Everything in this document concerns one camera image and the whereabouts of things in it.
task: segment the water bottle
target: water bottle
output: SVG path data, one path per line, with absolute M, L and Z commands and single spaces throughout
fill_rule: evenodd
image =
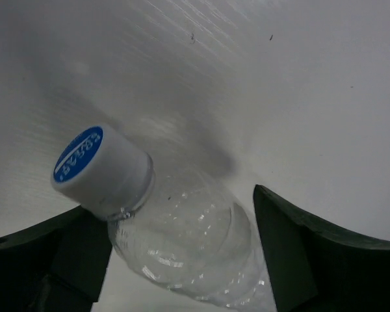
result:
M 107 221 L 117 254 L 154 284 L 220 307 L 274 311 L 245 210 L 173 144 L 150 149 L 91 127 L 62 152 L 52 186 Z

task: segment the black object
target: black object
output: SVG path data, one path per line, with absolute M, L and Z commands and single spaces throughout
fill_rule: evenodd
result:
M 336 226 L 259 185 L 253 199 L 278 312 L 390 311 L 390 242 Z
M 77 207 L 0 238 L 0 311 L 89 312 L 111 254 L 107 225 Z

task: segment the bottle body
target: bottle body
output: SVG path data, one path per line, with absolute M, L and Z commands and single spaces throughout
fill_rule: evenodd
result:
M 239 311 L 268 311 L 267 268 L 244 209 L 195 166 L 166 167 L 142 207 L 109 222 L 116 252 L 165 289 Z

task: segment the blue label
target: blue label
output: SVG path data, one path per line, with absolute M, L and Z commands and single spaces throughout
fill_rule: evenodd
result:
M 97 153 L 102 140 L 103 130 L 98 126 L 85 130 L 73 139 L 55 165 L 55 182 L 67 182 L 81 172 Z

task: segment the white bottle cap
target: white bottle cap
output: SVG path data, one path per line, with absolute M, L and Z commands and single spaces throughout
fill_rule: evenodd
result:
M 150 156 L 102 124 L 78 135 L 60 155 L 53 188 L 106 220 L 131 210 L 153 183 Z

